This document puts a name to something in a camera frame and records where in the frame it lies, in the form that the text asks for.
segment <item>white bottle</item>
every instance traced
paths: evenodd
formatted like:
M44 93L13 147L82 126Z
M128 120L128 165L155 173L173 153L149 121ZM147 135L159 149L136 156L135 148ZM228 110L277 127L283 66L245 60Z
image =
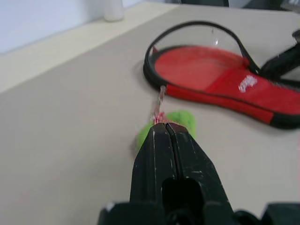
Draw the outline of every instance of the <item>white bottle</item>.
M102 5L106 21L113 22L124 18L122 0L102 0Z

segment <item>green toy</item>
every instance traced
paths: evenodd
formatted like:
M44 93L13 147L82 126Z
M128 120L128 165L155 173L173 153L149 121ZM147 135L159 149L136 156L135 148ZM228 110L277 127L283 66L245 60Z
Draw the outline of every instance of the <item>green toy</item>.
M179 125L184 126L188 132L191 134L191 136L195 139L195 119L194 116L186 110L180 110L176 112L170 112L166 115L166 118L168 120L171 120L174 123L177 123ZM136 137L136 146L139 149L141 149L148 132L150 128L154 125L154 122L148 123L137 135Z

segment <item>white logo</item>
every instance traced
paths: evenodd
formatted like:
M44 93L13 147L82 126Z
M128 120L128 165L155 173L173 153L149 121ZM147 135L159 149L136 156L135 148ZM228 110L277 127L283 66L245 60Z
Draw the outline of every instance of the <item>white logo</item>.
M242 93L246 92L247 87L253 87L257 83L257 79L251 75L247 75L246 78L240 83L239 90Z

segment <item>beige table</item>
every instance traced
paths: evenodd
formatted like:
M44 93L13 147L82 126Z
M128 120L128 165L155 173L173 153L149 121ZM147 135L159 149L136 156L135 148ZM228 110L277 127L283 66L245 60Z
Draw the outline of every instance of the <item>beige table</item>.
M159 33L187 20L217 22L261 65L293 45L300 21L287 12L152 3L127 18L124 26L95 22L1 56L1 224L94 225L106 203L128 200L132 143L156 97L142 60ZM299 201L298 131L170 97L164 108L194 114L197 142L234 209L259 216L267 202Z

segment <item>white wall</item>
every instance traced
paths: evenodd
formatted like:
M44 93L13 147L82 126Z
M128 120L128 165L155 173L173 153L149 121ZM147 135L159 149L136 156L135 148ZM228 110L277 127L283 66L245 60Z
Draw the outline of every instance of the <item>white wall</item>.
M123 0L123 5L129 7L140 1ZM242 7L249 1L229 3L231 7ZM95 20L102 13L101 0L1 0L0 53Z

